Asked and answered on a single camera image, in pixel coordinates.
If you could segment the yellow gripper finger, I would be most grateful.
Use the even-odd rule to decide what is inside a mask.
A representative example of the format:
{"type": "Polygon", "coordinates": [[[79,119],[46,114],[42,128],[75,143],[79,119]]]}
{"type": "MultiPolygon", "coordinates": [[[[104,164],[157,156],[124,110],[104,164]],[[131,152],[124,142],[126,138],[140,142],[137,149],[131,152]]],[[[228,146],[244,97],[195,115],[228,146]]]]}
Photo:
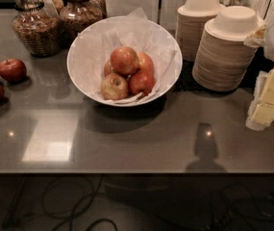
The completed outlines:
{"type": "Polygon", "coordinates": [[[265,27],[261,26],[257,31],[248,36],[243,44],[249,47],[258,48],[264,46],[265,27]]]}
{"type": "Polygon", "coordinates": [[[262,131],[274,121],[274,68],[261,71],[256,80],[254,99],[248,109],[245,125],[262,131]]]}

